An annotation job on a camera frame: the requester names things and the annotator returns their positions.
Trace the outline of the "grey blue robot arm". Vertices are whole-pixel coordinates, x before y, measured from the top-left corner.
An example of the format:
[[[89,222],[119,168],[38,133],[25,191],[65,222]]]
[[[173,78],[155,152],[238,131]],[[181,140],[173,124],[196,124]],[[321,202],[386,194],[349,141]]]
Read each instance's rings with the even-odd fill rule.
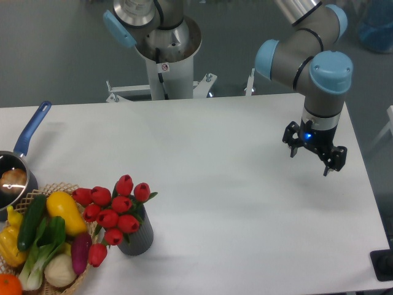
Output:
[[[325,171],[340,171],[347,149],[335,146],[346,93],[351,86],[351,59],[332,46],[346,31],[345,12],[322,1],[278,1],[294,28],[285,42],[267,40],[254,69],[305,97],[300,123],[291,122],[282,140],[291,155],[298,148],[316,154]],[[103,14],[112,37],[143,57],[153,100],[195,98],[193,58],[201,46],[199,26],[184,14],[182,1],[114,1]]]

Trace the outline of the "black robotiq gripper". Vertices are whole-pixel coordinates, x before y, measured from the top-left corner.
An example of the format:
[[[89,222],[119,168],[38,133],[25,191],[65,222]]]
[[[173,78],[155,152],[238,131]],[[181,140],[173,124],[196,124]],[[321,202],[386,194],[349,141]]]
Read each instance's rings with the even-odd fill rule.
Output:
[[[345,163],[348,149],[345,146],[334,146],[333,139],[337,130],[341,113],[323,117],[303,108],[300,126],[292,121],[284,130],[282,142],[290,149],[290,157],[294,158],[298,148],[308,148],[316,153],[324,162],[323,175],[331,171],[340,171]]]

